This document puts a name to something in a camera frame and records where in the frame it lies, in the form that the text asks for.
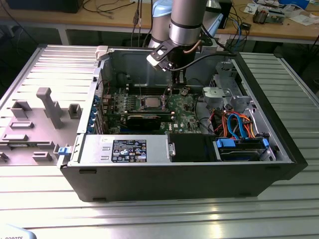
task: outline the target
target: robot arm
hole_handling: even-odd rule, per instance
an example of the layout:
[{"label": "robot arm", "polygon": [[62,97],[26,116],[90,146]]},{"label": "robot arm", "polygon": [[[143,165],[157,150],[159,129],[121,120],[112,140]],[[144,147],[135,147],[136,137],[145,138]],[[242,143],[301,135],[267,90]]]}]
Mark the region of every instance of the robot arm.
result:
[{"label": "robot arm", "polygon": [[[148,62],[164,71],[185,67],[191,63],[195,58],[197,46],[201,44],[202,25],[206,23],[211,35],[215,34],[219,26],[222,14],[218,12],[218,7],[219,3],[211,0],[173,0],[172,4],[171,0],[156,2],[149,46],[156,49],[147,57]],[[212,8],[213,12],[205,12],[206,9]]]}]

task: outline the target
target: warning label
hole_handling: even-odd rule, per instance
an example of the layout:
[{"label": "warning label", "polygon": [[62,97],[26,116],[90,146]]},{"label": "warning label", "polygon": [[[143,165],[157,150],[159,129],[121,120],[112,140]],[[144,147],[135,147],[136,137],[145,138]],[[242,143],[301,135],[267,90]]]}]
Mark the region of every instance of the warning label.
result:
[{"label": "warning label", "polygon": [[113,140],[112,162],[139,163],[146,161],[146,140]]}]

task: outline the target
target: desk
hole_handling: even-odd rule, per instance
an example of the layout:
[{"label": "desk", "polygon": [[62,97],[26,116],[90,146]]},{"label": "desk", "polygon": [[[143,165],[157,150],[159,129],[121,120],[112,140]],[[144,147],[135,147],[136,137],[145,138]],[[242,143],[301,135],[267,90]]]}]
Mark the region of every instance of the desk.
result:
[{"label": "desk", "polygon": [[[97,0],[98,3],[108,3],[111,0]],[[279,24],[254,24],[252,15],[243,13],[244,5],[249,3],[249,0],[234,0],[235,8],[238,15],[245,22],[252,24],[248,40],[255,41],[273,41],[273,42],[289,42],[301,44],[313,44],[319,32],[319,25],[303,26],[290,19],[285,19],[283,25]],[[128,4],[129,0],[121,0],[116,4],[111,5],[112,8]],[[86,4],[88,9],[95,10],[94,1]],[[133,4],[114,11],[114,19],[99,15],[95,12],[89,12],[81,8],[77,14],[49,12],[49,11],[33,11],[33,10],[12,10],[6,5],[7,10],[12,16],[24,26],[56,28],[59,31],[61,42],[64,45],[69,45],[67,29],[77,30],[92,30],[92,31],[116,31],[116,32],[132,32],[133,15],[137,5]],[[151,27],[151,5],[143,4],[143,21],[142,33],[148,32]],[[310,4],[307,10],[319,11],[319,6]],[[15,22],[0,9],[0,24],[16,25]],[[228,21],[225,29],[217,31],[217,37],[228,39],[232,34],[236,33],[233,24]]]}]

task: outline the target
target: aluminum profile table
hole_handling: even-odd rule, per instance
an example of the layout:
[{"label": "aluminum profile table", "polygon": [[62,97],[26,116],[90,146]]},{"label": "aluminum profile table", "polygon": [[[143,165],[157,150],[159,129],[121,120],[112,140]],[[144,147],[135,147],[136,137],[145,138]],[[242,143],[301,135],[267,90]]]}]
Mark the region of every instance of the aluminum profile table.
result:
[{"label": "aluminum profile table", "polygon": [[[14,101],[12,95],[25,86],[23,82],[28,82],[35,66],[53,67],[75,51],[89,51],[89,57],[78,54],[73,63],[69,61],[69,67],[85,65],[94,69],[96,62],[88,61],[93,50],[60,46],[38,49],[3,99]],[[308,161],[309,166],[295,178],[276,182],[258,198],[85,203],[78,199],[56,166],[2,166],[2,221],[29,229],[38,239],[318,238],[318,100],[283,59],[270,54],[242,56]],[[85,81],[74,79],[74,86],[69,89],[86,87]],[[53,84],[48,78],[40,83]],[[78,98],[72,101],[81,103]],[[2,106],[0,117],[9,117],[9,113]]]}]

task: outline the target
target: table leg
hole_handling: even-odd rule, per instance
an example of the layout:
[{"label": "table leg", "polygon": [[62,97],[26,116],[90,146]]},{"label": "table leg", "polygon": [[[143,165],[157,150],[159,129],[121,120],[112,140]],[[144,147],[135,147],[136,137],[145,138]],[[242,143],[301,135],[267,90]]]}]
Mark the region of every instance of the table leg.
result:
[{"label": "table leg", "polygon": [[65,28],[58,28],[62,45],[70,45],[70,40]]}]

